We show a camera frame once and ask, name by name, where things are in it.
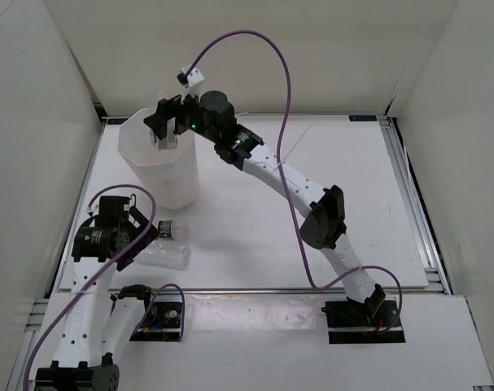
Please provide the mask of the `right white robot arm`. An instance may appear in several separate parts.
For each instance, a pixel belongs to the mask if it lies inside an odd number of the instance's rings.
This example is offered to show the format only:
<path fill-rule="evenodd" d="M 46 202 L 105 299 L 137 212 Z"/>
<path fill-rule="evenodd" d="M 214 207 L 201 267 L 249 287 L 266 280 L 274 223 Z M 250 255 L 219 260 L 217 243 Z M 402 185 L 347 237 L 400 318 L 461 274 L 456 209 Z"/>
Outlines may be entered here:
<path fill-rule="evenodd" d="M 304 221 L 297 238 L 322 253 L 341 278 L 347 294 L 348 316 L 360 325 L 377 320 L 385 301 L 382 287 L 364 270 L 347 235 L 343 191 L 325 188 L 277 160 L 262 138 L 240 124 L 233 104 L 225 93 L 199 92 L 203 76 L 198 70 L 178 75 L 185 87 L 183 94 L 161 99 L 156 110 L 144 119 L 154 138 L 193 131 L 214 145 L 217 155 L 227 164 L 249 174 L 283 196 L 291 215 Z"/>

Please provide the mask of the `blue white label plastic bottle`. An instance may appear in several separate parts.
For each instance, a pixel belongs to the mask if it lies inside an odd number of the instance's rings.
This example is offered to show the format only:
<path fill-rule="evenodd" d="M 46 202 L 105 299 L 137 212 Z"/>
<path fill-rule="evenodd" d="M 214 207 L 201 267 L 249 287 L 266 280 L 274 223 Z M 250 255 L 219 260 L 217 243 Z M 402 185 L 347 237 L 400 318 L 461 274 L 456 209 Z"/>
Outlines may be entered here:
<path fill-rule="evenodd" d="M 174 150 L 178 147 L 177 135 L 174 133 L 176 130 L 176 119 L 171 118 L 167 121 L 167 133 L 164 139 L 158 138 L 158 136 L 151 130 L 151 143 L 158 150 Z"/>

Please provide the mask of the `clear unlabelled plastic bottle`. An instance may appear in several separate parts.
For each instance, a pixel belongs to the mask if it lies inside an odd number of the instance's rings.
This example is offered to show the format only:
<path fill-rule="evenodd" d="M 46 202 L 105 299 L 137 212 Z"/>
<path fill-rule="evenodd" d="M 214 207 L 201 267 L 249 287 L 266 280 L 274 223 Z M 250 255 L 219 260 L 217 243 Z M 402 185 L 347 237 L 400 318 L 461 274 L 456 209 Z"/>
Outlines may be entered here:
<path fill-rule="evenodd" d="M 143 249 L 134 261 L 144 266 L 184 270 L 189 263 L 190 246 L 168 240 L 155 240 Z"/>

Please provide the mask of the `black label plastic bottle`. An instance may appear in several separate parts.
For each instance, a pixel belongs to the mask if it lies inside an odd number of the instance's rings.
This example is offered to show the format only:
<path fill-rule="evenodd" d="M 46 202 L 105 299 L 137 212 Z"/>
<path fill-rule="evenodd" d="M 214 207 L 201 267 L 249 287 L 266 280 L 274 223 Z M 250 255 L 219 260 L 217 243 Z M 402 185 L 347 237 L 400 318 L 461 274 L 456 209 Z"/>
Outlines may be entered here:
<path fill-rule="evenodd" d="M 157 230 L 161 239 L 171 239 L 178 242 L 188 240 L 188 227 L 182 220 L 161 220 Z"/>

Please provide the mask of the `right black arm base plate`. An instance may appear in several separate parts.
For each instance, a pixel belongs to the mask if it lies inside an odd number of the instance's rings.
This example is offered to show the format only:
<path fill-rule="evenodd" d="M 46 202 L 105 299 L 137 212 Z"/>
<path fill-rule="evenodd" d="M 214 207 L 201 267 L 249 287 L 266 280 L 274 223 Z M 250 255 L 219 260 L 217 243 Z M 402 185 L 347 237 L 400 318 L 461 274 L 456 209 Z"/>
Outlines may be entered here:
<path fill-rule="evenodd" d="M 404 344 L 400 310 L 395 299 L 386 299 L 373 315 L 348 300 L 326 301 L 321 308 L 331 345 Z"/>

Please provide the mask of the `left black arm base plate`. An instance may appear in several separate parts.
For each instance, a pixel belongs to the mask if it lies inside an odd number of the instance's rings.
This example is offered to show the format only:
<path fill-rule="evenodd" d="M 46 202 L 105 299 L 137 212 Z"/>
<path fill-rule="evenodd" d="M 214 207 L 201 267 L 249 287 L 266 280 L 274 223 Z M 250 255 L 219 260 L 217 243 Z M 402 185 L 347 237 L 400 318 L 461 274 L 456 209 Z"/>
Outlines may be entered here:
<path fill-rule="evenodd" d="M 130 337 L 140 342 L 181 342 L 185 332 L 185 296 L 168 292 L 155 299 L 146 320 Z"/>

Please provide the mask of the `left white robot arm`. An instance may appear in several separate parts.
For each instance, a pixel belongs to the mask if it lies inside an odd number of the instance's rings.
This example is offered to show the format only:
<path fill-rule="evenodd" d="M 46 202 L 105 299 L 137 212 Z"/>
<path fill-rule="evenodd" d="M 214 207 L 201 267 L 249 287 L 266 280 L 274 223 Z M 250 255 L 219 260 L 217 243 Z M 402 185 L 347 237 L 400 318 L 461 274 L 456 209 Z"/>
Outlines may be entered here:
<path fill-rule="evenodd" d="M 103 195 L 98 212 L 85 220 L 72 246 L 72 299 L 50 363 L 36 371 L 36 390 L 116 390 L 116 358 L 135 325 L 157 315 L 145 285 L 109 289 L 114 274 L 158 235 L 128 196 Z"/>

